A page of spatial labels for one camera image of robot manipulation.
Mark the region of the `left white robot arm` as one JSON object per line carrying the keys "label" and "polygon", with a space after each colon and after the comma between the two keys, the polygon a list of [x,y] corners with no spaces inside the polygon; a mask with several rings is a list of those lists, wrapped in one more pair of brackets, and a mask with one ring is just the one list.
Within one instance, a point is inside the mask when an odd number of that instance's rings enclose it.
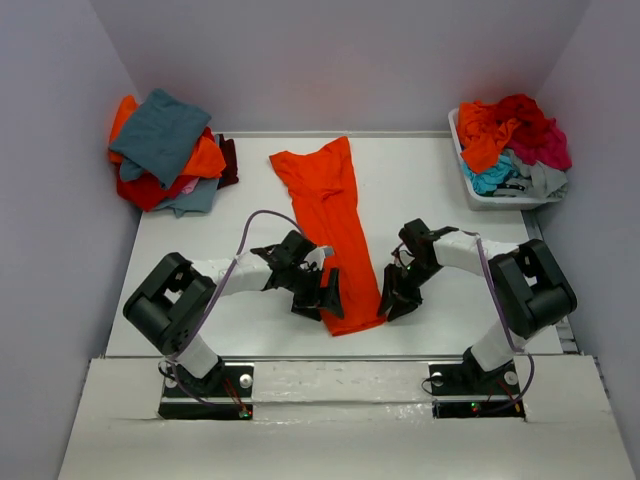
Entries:
{"label": "left white robot arm", "polygon": [[222,296],[285,289],[291,311],[320,321],[342,320],[339,270],[324,269],[333,255],[292,230],[281,242],[231,259],[192,262],[165,255],[125,302],[123,315],[168,363],[165,375],[197,396],[209,396],[223,381],[224,360],[200,336],[212,306]]}

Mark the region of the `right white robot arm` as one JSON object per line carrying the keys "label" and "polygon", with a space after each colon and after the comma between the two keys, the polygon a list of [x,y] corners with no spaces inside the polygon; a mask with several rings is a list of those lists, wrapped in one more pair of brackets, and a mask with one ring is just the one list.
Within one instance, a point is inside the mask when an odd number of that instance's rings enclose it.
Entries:
{"label": "right white robot arm", "polygon": [[461,363],[430,373],[437,395],[486,390],[531,339],[577,309],[573,288],[542,240],[489,241],[452,226],[431,229],[421,219],[406,223],[399,238],[384,269],[379,314],[393,321],[415,311],[422,286],[445,267],[483,278],[498,314]]}

